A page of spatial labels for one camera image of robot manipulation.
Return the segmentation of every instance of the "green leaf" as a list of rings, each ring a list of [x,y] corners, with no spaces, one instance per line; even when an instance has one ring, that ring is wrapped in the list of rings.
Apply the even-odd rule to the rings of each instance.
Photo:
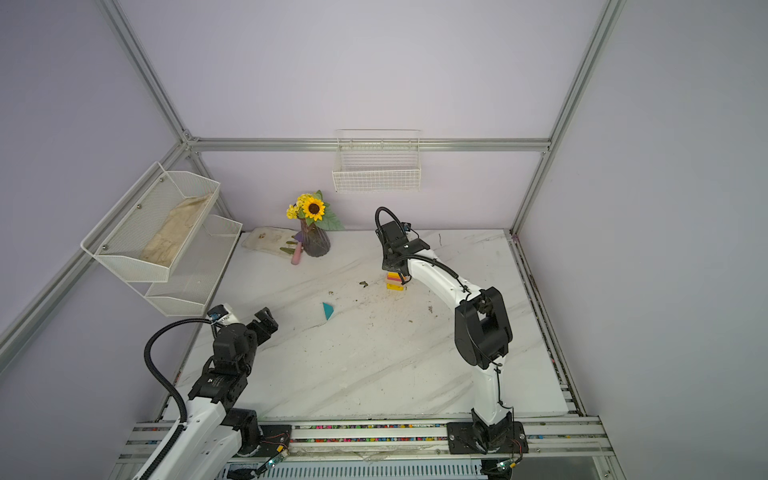
[[[315,223],[317,223],[317,226],[323,230],[344,230],[341,220],[339,220],[335,213],[329,212],[328,210],[326,210],[326,214],[323,215],[323,219]]]

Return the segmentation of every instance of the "sunflower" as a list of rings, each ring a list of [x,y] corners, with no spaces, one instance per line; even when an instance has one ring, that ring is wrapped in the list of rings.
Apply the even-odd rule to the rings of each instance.
[[[312,198],[312,195],[310,195],[310,194],[303,194],[303,195],[300,195],[300,196],[299,196],[299,198],[297,198],[297,199],[296,199],[296,206],[297,206],[298,208],[302,208],[302,207],[304,207],[304,204],[305,204],[305,203],[306,203],[306,201],[307,201],[307,200],[309,200],[310,198]]]
[[[294,220],[298,216],[299,216],[299,208],[296,205],[289,205],[288,211],[286,212],[286,217],[290,218],[291,220]]]
[[[304,202],[303,205],[304,213],[311,218],[312,220],[315,220],[316,222],[319,222],[323,219],[323,215],[326,212],[326,205],[323,203],[322,200],[317,199],[315,197],[310,197],[309,200]]]

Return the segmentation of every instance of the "red wire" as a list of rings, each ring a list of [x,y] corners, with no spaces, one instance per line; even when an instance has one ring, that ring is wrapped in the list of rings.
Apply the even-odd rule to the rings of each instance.
[[[268,442],[267,440],[263,440],[263,441],[262,441],[262,443],[269,443],[269,444],[271,444],[271,445],[282,445],[284,449],[286,449],[286,450],[288,449],[288,445],[286,445],[286,444],[284,444],[284,443],[279,443],[279,442]]]
[[[523,459],[523,445],[517,441],[517,439],[512,439],[514,443],[518,444],[518,448],[520,449],[520,458],[518,458],[517,462],[520,462]]]

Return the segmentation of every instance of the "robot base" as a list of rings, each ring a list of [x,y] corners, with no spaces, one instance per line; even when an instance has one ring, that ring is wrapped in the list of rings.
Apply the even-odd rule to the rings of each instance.
[[[513,422],[511,413],[507,413],[499,423],[486,425],[473,410],[472,420],[472,422],[448,424],[448,447],[452,454],[482,453],[509,456],[509,454],[520,453],[521,447],[522,453],[528,453],[528,440],[525,437],[523,424]]]

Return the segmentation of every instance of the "black mounting plate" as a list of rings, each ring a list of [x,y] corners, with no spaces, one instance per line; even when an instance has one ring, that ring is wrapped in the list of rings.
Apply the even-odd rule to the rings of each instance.
[[[256,451],[248,456],[258,458],[272,458],[277,455],[277,447],[279,447],[281,443],[287,448],[290,448],[290,433],[292,428],[293,427],[291,425],[259,424],[259,429],[263,434],[261,443],[259,444],[259,447],[256,449]]]
[[[522,445],[523,453],[528,453],[528,439],[525,436],[523,424],[513,422],[512,431],[507,432],[502,446],[487,455],[520,453],[518,444],[512,439],[517,440]],[[482,449],[476,445],[472,422],[450,422],[448,424],[448,451],[453,455],[483,453]],[[509,457],[509,455],[500,455],[500,457]]]

